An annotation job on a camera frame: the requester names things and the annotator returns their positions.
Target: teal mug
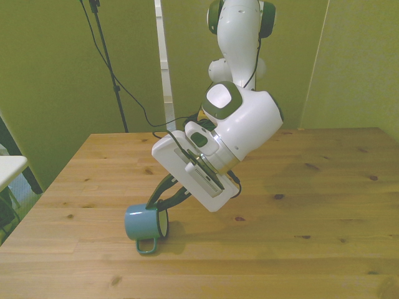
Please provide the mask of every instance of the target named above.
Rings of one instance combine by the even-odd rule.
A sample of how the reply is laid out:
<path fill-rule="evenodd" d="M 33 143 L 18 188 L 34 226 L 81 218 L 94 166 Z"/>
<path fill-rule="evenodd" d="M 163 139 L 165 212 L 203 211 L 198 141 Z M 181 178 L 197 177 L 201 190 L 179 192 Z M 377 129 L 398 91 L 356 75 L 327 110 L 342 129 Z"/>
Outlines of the teal mug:
<path fill-rule="evenodd" d="M 152 254 L 156 251 L 157 240 L 169 233 L 168 211 L 160 211 L 156 204 L 148 208 L 146 204 L 130 206 L 125 213 L 125 230 L 130 240 L 136 240 L 138 253 Z M 142 251 L 140 241 L 147 239 L 153 239 L 154 246 L 149 251 Z"/>

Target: mug handle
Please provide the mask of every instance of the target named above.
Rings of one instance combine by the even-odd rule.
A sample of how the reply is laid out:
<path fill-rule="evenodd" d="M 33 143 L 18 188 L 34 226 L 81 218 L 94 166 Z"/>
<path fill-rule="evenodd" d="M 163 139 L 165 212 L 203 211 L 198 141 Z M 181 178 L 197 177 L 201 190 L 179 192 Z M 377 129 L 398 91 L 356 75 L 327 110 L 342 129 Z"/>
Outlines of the mug handle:
<path fill-rule="evenodd" d="M 153 254 L 154 252 L 155 252 L 155 250 L 156 250 L 156 242 L 157 242 L 157 238 L 154 238 L 154 247 L 151 249 L 151 250 L 149 250 L 149 251 L 142 251 L 142 250 L 140 250 L 140 245 L 139 245 L 139 242 L 140 242 L 140 240 L 136 240 L 136 249 L 137 249 L 137 252 L 139 253 L 139 254 Z"/>

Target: black stand pole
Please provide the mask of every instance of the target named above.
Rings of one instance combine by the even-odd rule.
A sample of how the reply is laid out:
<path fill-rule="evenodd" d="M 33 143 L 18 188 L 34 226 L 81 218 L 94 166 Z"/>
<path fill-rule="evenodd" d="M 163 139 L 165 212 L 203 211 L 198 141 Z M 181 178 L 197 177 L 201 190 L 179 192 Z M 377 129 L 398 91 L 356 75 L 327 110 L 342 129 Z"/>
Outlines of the black stand pole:
<path fill-rule="evenodd" d="M 108 68 L 109 68 L 110 74 L 111 74 L 113 91 L 115 92 L 115 96 L 117 97 L 120 116 L 122 117 L 122 121 L 123 121 L 123 127 L 125 128 L 125 132 L 128 133 L 129 131 L 128 131 L 127 124 L 126 124 L 125 114 L 123 113 L 122 102 L 120 101 L 120 97 L 119 97 L 120 87 L 115 82 L 115 76 L 113 75 L 110 57 L 108 56 L 107 46 L 105 45 L 104 35 L 102 34 L 102 30 L 101 30 L 100 19 L 99 19 L 99 15 L 98 15 L 99 10 L 97 9 L 97 6 L 100 6 L 100 1 L 99 0 L 89 0 L 89 3 L 90 3 L 90 7 L 92 8 L 92 13 L 94 13 L 97 27 L 99 28 L 102 46 L 103 46 L 104 52 L 105 52 L 105 58 L 107 59 Z"/>

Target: yellow-green wall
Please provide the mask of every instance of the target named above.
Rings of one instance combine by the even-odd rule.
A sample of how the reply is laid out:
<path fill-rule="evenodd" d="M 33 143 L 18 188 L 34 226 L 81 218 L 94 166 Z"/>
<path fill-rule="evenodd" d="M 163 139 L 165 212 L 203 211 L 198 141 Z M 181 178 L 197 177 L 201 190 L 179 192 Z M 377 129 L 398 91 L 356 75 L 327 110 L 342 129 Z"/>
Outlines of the yellow-green wall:
<path fill-rule="evenodd" d="M 153 1 L 100 3 L 115 74 L 165 122 Z M 45 189 L 89 134 L 123 132 L 110 74 L 78 0 L 2 1 L 0 28 L 0 113 Z M 151 131 L 121 96 L 130 131 Z"/>
<path fill-rule="evenodd" d="M 302 126 L 377 126 L 399 141 L 398 1 L 330 0 Z"/>
<path fill-rule="evenodd" d="M 194 113 L 211 80 L 208 66 L 222 58 L 217 38 L 206 24 L 212 0 L 164 0 L 166 46 L 175 116 Z M 258 90 L 280 104 L 284 128 L 299 126 L 324 21 L 327 0 L 270 0 L 277 9 L 273 33 L 262 42 L 260 57 L 267 74 Z"/>

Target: wood grain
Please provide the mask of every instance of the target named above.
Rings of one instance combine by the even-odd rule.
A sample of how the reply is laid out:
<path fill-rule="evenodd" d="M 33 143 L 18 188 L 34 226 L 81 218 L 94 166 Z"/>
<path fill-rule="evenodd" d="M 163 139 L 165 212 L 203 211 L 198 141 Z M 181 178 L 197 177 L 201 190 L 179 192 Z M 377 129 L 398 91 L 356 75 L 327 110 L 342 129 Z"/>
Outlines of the wood grain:
<path fill-rule="evenodd" d="M 170 209 L 142 256 L 123 217 L 167 175 L 154 142 L 88 138 L 0 247 L 0 298 L 399 298 L 399 145 L 381 130 L 278 131 L 235 167 L 239 197 Z"/>

